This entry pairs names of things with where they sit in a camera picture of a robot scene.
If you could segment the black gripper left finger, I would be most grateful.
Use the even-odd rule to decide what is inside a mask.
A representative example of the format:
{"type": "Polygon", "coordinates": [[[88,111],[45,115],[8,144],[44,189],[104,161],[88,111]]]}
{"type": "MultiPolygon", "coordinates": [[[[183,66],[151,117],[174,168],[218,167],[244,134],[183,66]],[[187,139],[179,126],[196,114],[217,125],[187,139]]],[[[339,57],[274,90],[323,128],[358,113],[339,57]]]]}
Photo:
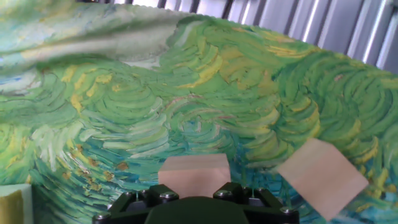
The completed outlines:
{"type": "Polygon", "coordinates": [[[144,224],[156,206],[178,199],[179,195],[164,184],[124,192],[107,211],[94,215],[92,224],[144,224]]]}

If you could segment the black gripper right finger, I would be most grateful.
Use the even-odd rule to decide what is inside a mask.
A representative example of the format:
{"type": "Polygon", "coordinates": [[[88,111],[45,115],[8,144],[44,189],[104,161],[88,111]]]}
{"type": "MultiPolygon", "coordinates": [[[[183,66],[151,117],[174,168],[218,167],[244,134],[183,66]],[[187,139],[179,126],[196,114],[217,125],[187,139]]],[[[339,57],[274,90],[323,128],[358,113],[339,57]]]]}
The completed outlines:
{"type": "Polygon", "coordinates": [[[239,215],[250,224],[299,224],[299,212],[285,207],[269,190],[243,187],[235,182],[227,182],[213,194],[214,199],[223,200],[238,209],[239,215]]]}

